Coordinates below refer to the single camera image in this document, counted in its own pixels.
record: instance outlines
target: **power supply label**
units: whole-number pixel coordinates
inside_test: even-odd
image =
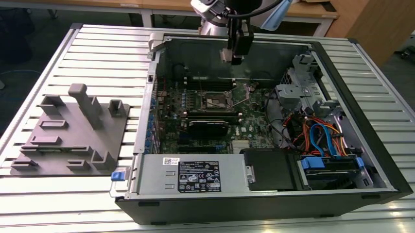
[[[220,192],[218,161],[178,162],[180,193]]]

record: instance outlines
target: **open computer tower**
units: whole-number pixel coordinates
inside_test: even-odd
[[[412,190],[319,42],[153,36],[128,191],[138,224],[339,216]]]

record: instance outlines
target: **aluminum extrusion table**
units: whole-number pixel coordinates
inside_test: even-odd
[[[122,192],[126,182],[109,177],[9,177],[12,160],[30,135],[42,111],[42,95],[62,95],[72,83],[88,85],[98,102],[121,99],[132,106],[117,166],[132,164],[133,141],[149,60],[152,32],[169,30],[74,25],[50,59],[0,140],[0,232],[415,232],[415,194],[384,205],[365,206],[340,217],[140,226],[117,208],[110,185]],[[373,125],[385,148],[415,189],[415,114],[359,44],[347,39],[257,34],[257,38],[319,41]],[[331,88],[324,81],[329,94]]]

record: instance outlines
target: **wooden desk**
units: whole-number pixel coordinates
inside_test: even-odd
[[[142,13],[142,19],[150,21],[150,15],[181,15],[196,16],[189,5],[189,0],[141,0],[141,8],[148,12]],[[328,31],[333,19],[339,17],[336,12],[328,12],[317,3],[298,2],[290,5],[284,21],[319,24],[313,36],[323,37]]]
[[[190,0],[141,0],[141,8],[164,9],[177,11],[193,11],[189,5]],[[289,17],[312,17],[312,18],[333,18],[339,17],[336,12],[328,12],[317,3],[298,2],[290,5],[286,16]]]
[[[0,0],[0,6],[52,10],[137,13],[144,27],[153,27],[153,15],[197,16],[190,0]],[[317,24],[313,36],[324,36],[336,12],[324,10],[320,4],[298,2],[289,7],[284,21]]]

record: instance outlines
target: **3d printed holder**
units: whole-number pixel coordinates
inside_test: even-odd
[[[76,103],[45,95],[44,114],[12,163],[12,175],[110,175],[116,168],[129,105],[121,100],[100,104],[86,86],[68,91]]]

